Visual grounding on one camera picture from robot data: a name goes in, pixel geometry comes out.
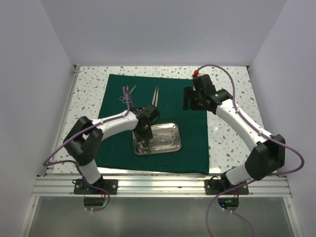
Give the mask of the stainless steel instrument tray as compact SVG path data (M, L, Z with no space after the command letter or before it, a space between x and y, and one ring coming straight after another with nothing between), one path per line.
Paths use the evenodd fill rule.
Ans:
M158 137L153 136L152 141L150 142L151 147L145 148L140 143L136 142L134 132L132 132L133 137L133 148L134 153L139 156L145 155L154 155L154 154L162 154L169 152L176 152L181 149L181 139L178 125L175 123L161 123L155 124L151 126L152 133L154 131L164 131L164 130L174 130L175 131L175 140L170 140L167 137Z

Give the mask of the steel forceps with ring handles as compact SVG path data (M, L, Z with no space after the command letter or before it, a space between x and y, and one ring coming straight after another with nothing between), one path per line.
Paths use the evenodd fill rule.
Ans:
M134 91L135 88L136 88L136 85L133 86L131 89L129 89L129 86L127 86L127 87L126 87L126 90L127 90L127 93L128 93L127 98L123 95L123 96L121 96L121 97L119 98L119 100L120 100L122 103L124 103L124 104L126 104L127 102L128 102L128 103L131 103L131 101L132 101L132 99L131 99L131 94L132 94L132 92Z

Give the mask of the steel tweezers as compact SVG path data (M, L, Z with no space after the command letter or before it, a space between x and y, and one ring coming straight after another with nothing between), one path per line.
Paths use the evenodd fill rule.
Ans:
M156 87L156 97L155 97L155 101L154 101L155 107L158 106L158 95L159 95L159 87Z
M152 99L152 103L151 103L155 107L157 106L157 104L156 104L157 93L158 93L158 87L156 87L155 90L154 90L153 99Z

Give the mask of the green surgical cloth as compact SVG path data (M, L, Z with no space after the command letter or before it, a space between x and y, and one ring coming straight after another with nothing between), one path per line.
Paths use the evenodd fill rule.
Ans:
M132 132L125 131L105 139L99 148L96 164L102 168L157 171L168 173L209 173L207 114L205 111L183 110L184 88L193 86L189 79L160 79L149 77L110 75L99 118L106 118L126 110L119 99L122 88L133 88L131 94L136 107L152 102L158 93L158 123L178 125L182 147L171 153L139 156L134 153Z

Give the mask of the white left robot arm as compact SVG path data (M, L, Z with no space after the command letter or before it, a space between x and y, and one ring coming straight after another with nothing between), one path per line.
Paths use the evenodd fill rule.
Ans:
M102 190L103 178L95 158L103 140L124 131L133 131L137 143L149 144L153 139L151 123L159 118L158 108L152 104L144 108L131 107L114 116L78 119L64 140L64 148L79 166L85 178L85 188L92 194Z

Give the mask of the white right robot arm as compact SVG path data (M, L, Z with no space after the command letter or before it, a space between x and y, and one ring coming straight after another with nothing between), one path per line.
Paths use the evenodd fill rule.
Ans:
M209 75L195 76L193 86L184 88L183 108L212 112L224 120L250 150L243 164L221 174L222 192L231 194L238 184L249 179L259 181L284 166L285 139L261 128L234 105L233 96L227 90L216 90Z

